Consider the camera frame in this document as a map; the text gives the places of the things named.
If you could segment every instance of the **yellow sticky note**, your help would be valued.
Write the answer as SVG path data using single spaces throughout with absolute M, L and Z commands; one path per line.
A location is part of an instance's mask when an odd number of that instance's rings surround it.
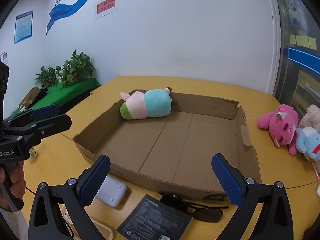
M 296 40 L 297 40 L 297 45 L 302 46 L 302 36 L 301 35 L 296 35 Z
M 315 38 L 309 37 L 310 49 L 317 50 L 317 40 Z
M 296 44 L 296 35 L 290 34 L 290 44 Z
M 309 47 L 309 37 L 301 36 L 302 46 L 308 48 Z

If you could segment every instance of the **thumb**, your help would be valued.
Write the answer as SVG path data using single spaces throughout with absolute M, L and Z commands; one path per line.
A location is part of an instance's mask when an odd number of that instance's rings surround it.
M 3 183 L 5 180 L 5 173 L 4 173 L 4 169 L 0 168 L 0 183 Z

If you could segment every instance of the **open cardboard box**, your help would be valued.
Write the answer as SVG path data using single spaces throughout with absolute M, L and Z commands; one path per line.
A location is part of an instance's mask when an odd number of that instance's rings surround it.
M 261 183 L 257 155 L 238 102 L 174 92 L 170 97 L 177 104 L 169 116 L 130 121 L 120 115 L 121 99 L 73 140 L 90 163 L 101 154 L 109 156 L 111 174 L 192 200 L 223 199 L 211 169 L 216 153 L 222 153 L 246 178 Z

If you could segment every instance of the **plush toy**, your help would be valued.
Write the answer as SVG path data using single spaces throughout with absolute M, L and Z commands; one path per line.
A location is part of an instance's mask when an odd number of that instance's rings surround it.
M 313 127 L 318 132 L 320 132 L 320 108 L 315 105 L 310 105 L 307 113 L 301 119 L 298 127 Z
M 299 118 L 297 112 L 288 105 L 280 105 L 273 113 L 266 113 L 258 120 L 258 127 L 268 129 L 273 143 L 277 148 L 288 145 L 290 155 L 295 155 Z
M 320 160 L 320 134 L 312 127 L 297 128 L 297 150 L 304 154 L 307 160 L 314 163 Z
M 162 117 L 170 114 L 171 101 L 169 94 L 171 88 L 149 90 L 145 94 L 136 91 L 130 96 L 120 93 L 124 103 L 120 107 L 124 119 L 144 119 L 147 117 Z

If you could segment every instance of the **green tablecloth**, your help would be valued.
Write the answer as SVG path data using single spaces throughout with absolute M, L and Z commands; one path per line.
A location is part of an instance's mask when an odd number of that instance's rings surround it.
M 39 102 L 34 104 L 31 109 L 38 109 L 41 107 L 52 105 L 58 105 L 59 107 L 61 107 L 73 98 L 97 86 L 101 85 L 95 78 L 88 78 L 79 82 L 78 84 L 74 84 L 65 88 L 62 87 L 62 83 L 59 83 L 57 86 L 48 87 L 47 95 Z M 19 113 L 19 108 L 13 112 L 13 114 Z

